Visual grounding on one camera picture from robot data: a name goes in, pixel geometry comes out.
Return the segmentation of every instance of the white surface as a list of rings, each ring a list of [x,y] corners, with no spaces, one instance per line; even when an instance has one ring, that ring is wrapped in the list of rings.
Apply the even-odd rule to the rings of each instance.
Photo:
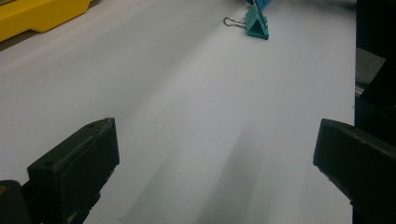
[[[355,15],[275,0],[105,0],[0,52],[0,179],[116,118],[120,166],[85,223],[351,223],[313,164],[322,118],[353,123]]]

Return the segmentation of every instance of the teal binder clip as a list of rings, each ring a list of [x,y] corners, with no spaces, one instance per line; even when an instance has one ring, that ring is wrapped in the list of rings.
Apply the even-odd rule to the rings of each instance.
[[[262,11],[258,10],[257,1],[254,0],[254,5],[251,6],[250,10],[246,14],[246,21],[238,21],[233,18],[226,17],[223,23],[226,26],[235,26],[247,30],[248,35],[268,39],[268,23],[267,18],[262,15]]]
[[[247,1],[248,1],[251,5],[254,4],[253,0],[247,0]],[[267,8],[267,6],[270,5],[270,3],[271,3],[273,0],[257,0],[257,1],[258,1],[258,3],[259,3],[260,9],[261,9],[262,11],[264,11],[264,10]]]

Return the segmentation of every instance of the binder clip metal handle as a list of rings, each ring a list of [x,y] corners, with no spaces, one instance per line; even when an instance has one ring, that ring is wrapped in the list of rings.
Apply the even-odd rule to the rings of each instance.
[[[233,19],[231,17],[224,18],[223,23],[226,26],[235,26],[235,27],[242,28],[244,30],[247,29],[247,23],[245,21],[238,21],[238,20],[235,20],[235,19]]]

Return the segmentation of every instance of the black object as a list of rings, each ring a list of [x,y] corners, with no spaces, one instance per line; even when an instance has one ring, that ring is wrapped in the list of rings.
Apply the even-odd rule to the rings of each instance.
[[[376,108],[355,98],[355,127],[396,147],[396,107]]]
[[[396,147],[351,125],[323,119],[314,164],[349,198],[354,221],[396,223]]]
[[[396,105],[395,89],[396,53],[394,57],[385,60],[369,87],[361,94],[361,99],[378,108],[394,106]]]
[[[358,0],[356,46],[382,58],[396,50],[395,0]]]
[[[114,119],[98,120],[72,134],[27,169],[30,181],[22,194],[32,223],[83,223],[119,163]],[[0,203],[2,208],[14,205],[23,207],[20,201]],[[0,223],[20,222],[0,217]]]
[[[21,194],[21,185],[14,180],[0,181],[0,223],[30,224],[29,212]]]

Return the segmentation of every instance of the yellow object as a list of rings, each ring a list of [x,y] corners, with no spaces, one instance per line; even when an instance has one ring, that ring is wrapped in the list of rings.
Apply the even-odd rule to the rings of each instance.
[[[27,30],[46,32],[86,12],[91,0],[15,0],[0,5],[0,42]]]

